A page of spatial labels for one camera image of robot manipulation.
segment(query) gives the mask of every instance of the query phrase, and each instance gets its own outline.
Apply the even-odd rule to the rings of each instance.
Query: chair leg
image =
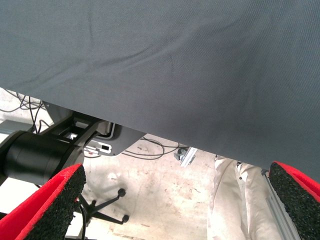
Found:
[[[115,224],[124,224],[126,222],[128,222],[129,220],[129,216],[128,215],[124,215],[123,218],[122,218],[122,221],[119,221],[113,217],[110,217],[110,216],[107,216],[101,212],[96,212],[92,215],[93,218],[97,218],[97,219],[101,219],[101,220],[105,220],[105,221],[108,221],[108,222],[111,222],[111,223],[115,223]]]
[[[122,198],[126,195],[126,190],[124,190],[123,188],[119,189],[118,191],[118,196],[116,196],[115,198],[109,200],[109,201],[106,201],[98,206],[95,206],[94,207],[94,210],[91,212],[92,214],[98,212],[99,210],[105,208],[106,206],[114,203],[115,201],[119,200],[119,198]]]

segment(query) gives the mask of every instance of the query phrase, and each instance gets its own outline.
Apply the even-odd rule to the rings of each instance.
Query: gray cloth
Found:
[[[0,87],[320,182],[320,1],[16,1]]]

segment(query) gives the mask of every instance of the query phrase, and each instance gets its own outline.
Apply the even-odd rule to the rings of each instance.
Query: black foam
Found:
[[[270,167],[269,180],[303,240],[320,240],[320,203],[280,165]]]
[[[80,205],[75,199],[81,194],[85,182],[85,170],[80,166],[25,240],[64,240],[74,211]]]

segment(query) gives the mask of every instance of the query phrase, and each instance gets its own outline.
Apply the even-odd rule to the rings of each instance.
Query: chair caster wheel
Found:
[[[118,195],[120,197],[124,197],[126,195],[126,190],[124,190],[123,188],[120,188],[118,191]]]
[[[124,215],[123,218],[122,218],[122,222],[126,223],[128,221],[129,221],[129,216],[128,215]]]

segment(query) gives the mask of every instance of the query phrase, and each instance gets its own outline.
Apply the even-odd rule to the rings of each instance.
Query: office chair base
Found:
[[[122,217],[122,220],[117,220],[113,217],[110,217],[108,215],[105,215],[101,212],[99,212],[99,210],[105,208],[106,206],[114,203],[115,201],[119,200],[120,198],[124,197],[126,195],[126,190],[121,188],[118,190],[118,196],[109,200],[109,201],[106,201],[100,205],[97,205],[96,206],[96,203],[97,201],[96,200],[93,200],[91,202],[91,204],[88,204],[87,201],[85,200],[85,198],[80,195],[79,196],[79,199],[81,200],[81,204],[84,208],[84,211],[85,211],[85,215],[86,215],[86,226],[89,225],[90,221],[91,221],[91,218],[97,218],[97,219],[101,219],[101,220],[104,220],[104,221],[108,221],[108,222],[111,222],[111,223],[115,223],[115,224],[124,224],[126,222],[129,221],[129,216],[128,215],[124,215]]]

